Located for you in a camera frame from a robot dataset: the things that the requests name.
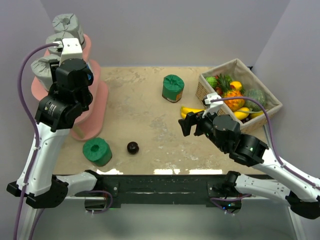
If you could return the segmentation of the grey roll with cartoon label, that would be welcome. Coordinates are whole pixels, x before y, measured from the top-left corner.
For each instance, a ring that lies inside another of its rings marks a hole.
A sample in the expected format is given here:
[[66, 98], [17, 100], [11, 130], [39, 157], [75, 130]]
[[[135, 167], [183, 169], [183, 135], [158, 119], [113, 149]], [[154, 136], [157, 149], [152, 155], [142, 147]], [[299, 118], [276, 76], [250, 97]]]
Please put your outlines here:
[[37, 77], [37, 79], [46, 91], [49, 91], [51, 85], [53, 84], [49, 63], [50, 60], [59, 62], [60, 57], [55, 54], [50, 54], [36, 59], [30, 65], [32, 72]]

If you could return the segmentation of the green paper roll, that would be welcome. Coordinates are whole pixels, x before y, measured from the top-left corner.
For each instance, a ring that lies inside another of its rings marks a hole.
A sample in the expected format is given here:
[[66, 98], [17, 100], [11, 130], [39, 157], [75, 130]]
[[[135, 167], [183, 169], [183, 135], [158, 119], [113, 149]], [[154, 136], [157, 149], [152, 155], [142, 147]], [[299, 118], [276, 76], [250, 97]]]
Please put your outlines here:
[[175, 74], [163, 78], [162, 97], [171, 103], [176, 103], [182, 98], [185, 87], [184, 81]]

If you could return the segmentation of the grey roll front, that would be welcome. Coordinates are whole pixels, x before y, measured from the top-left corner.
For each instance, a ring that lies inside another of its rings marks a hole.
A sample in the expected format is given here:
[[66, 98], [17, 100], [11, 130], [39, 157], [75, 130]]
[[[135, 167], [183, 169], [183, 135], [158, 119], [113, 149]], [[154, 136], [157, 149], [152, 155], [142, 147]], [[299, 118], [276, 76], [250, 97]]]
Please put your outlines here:
[[85, 37], [79, 19], [74, 13], [60, 14], [54, 17], [52, 25], [56, 33], [67, 32], [84, 44]]

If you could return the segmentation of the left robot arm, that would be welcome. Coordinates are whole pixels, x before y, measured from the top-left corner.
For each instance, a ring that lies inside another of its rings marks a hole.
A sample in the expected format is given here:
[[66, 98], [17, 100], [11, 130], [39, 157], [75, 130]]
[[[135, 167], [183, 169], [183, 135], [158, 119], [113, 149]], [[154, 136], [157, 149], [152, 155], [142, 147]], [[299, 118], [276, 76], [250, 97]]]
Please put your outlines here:
[[24, 170], [6, 190], [33, 209], [60, 205], [66, 197], [81, 192], [99, 196], [104, 190], [102, 177], [86, 170], [76, 175], [58, 176], [53, 171], [66, 137], [75, 120], [89, 110], [93, 96], [89, 90], [94, 75], [83, 59], [50, 62], [53, 84], [38, 105], [35, 136]]

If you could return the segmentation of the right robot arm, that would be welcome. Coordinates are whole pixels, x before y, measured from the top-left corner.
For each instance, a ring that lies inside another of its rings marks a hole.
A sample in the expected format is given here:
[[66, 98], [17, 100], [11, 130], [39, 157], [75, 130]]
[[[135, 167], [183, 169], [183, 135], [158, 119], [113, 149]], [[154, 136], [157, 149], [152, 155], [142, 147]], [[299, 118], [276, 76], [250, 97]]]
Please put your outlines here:
[[315, 220], [320, 216], [320, 180], [278, 161], [269, 146], [255, 136], [241, 133], [240, 124], [229, 115], [189, 112], [178, 123], [185, 137], [195, 126], [195, 136], [204, 135], [236, 163], [257, 169], [271, 177], [257, 179], [229, 171], [222, 183], [213, 187], [230, 197], [237, 193], [280, 201], [297, 215]]

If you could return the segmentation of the pink three-tier shelf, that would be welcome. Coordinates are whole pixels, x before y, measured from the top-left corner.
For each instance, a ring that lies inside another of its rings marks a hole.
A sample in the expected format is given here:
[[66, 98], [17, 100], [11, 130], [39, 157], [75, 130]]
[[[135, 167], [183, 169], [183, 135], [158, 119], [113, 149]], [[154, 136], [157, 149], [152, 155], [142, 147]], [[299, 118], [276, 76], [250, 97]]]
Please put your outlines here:
[[[57, 45], [52, 42], [48, 44], [48, 47], [55, 48]], [[102, 130], [108, 87], [100, 80], [101, 68], [99, 64], [95, 61], [86, 61], [83, 51], [82, 57], [82, 60], [89, 64], [94, 75], [93, 84], [88, 87], [93, 96], [89, 110], [83, 112], [79, 104], [63, 103], [50, 96], [49, 91], [46, 91], [38, 78], [35, 77], [31, 91], [39, 101], [35, 114], [36, 137], [41, 139], [56, 137], [62, 140], [66, 135], [71, 134], [77, 140], [87, 141], [95, 138]]]

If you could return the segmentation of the yellow banana bunch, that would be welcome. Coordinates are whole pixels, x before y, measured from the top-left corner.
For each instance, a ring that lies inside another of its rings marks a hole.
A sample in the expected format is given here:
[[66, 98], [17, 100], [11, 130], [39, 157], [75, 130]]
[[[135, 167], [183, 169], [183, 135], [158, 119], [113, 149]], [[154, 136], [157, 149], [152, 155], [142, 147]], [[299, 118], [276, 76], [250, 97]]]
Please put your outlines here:
[[190, 108], [190, 107], [182, 106], [180, 108], [180, 116], [183, 119], [185, 119], [188, 113], [198, 113], [198, 112], [202, 112], [202, 111], [204, 111], [204, 109]]

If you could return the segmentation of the red artificial strawberry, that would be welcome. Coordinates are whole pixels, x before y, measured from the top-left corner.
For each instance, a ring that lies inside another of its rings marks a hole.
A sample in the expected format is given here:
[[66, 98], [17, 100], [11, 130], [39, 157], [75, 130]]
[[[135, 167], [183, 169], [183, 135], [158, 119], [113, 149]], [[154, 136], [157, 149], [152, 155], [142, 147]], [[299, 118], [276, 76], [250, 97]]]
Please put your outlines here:
[[216, 92], [222, 92], [222, 89], [217, 86], [217, 87], [215, 88], [215, 91], [216, 91]]

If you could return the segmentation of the yellow lemon in basket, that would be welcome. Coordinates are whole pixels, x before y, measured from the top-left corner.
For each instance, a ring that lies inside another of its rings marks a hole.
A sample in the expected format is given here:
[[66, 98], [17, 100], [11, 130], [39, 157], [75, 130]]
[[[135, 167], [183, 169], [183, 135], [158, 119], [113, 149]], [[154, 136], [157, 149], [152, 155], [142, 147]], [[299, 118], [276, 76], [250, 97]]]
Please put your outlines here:
[[250, 111], [251, 110], [247, 107], [241, 107], [238, 110], [234, 111], [233, 114], [238, 120], [242, 121], [250, 115]]

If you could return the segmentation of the green artificial fruit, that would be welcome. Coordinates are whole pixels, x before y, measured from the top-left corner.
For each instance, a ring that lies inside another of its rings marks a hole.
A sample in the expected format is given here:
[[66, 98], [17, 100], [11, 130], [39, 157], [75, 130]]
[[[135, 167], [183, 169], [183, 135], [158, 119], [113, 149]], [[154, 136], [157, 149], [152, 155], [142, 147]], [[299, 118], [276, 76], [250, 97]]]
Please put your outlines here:
[[206, 77], [205, 79], [206, 79], [206, 81], [208, 82], [208, 84], [209, 84], [213, 89], [215, 89], [215, 88], [217, 87], [217, 85], [218, 85], [218, 80], [217, 80], [216, 77], [214, 77], [214, 76], [209, 76], [209, 77]]

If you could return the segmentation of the yellow artificial fruit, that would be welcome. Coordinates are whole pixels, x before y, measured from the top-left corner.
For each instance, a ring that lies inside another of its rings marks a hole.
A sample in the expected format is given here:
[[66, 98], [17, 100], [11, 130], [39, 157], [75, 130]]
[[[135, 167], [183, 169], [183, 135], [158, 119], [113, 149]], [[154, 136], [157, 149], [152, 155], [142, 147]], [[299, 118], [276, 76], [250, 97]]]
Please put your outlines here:
[[242, 91], [243, 89], [243, 85], [239, 81], [231, 81], [229, 85], [231, 89], [235, 89], [237, 91]]

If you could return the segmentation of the wicker basket with cloth liner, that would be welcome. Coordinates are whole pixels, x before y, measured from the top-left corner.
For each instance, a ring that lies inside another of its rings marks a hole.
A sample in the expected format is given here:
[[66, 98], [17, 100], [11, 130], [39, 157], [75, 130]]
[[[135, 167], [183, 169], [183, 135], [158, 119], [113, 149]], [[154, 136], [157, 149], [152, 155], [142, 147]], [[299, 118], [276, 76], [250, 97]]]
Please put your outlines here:
[[[233, 80], [242, 83], [245, 90], [257, 89], [264, 92], [266, 96], [265, 110], [268, 116], [273, 117], [283, 106], [283, 104], [272, 94], [272, 92], [256, 77], [256, 75], [247, 67], [240, 59], [236, 58], [215, 66], [204, 73], [201, 73], [198, 78], [198, 85], [195, 96], [202, 101], [203, 98], [213, 93], [215, 90], [206, 81], [206, 77], [214, 77], [217, 75], [229, 75]], [[226, 104], [221, 106], [218, 111], [219, 115], [230, 115], [234, 120], [237, 120], [233, 112]], [[240, 124], [240, 129], [243, 133], [250, 133], [257, 128], [262, 127], [267, 123], [266, 117], [262, 114], [246, 123], [237, 120]]]

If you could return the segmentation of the green artificial melon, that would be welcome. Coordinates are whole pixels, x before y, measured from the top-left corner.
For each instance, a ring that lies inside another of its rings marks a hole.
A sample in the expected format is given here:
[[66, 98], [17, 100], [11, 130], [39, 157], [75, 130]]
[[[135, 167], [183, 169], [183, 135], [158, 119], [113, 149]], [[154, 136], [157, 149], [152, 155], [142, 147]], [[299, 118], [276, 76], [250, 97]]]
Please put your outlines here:
[[[266, 94], [260, 89], [248, 89], [244, 92], [243, 96], [259, 102], [263, 107], [265, 107], [267, 103]], [[251, 109], [253, 112], [261, 111], [261, 108], [255, 102], [250, 100], [245, 100], [244, 106]]]

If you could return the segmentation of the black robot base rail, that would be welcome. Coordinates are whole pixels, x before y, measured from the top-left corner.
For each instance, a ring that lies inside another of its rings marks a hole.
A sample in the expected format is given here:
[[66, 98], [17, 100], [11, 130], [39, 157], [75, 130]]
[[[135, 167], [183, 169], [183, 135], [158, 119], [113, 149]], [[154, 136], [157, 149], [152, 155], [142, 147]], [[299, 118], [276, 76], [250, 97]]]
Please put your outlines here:
[[106, 198], [108, 208], [124, 204], [225, 206], [246, 194], [236, 189], [240, 177], [235, 171], [226, 175], [108, 175], [86, 170], [77, 175], [51, 176], [49, 190], [27, 196], [26, 203], [35, 209], [49, 209], [69, 196], [97, 195]]

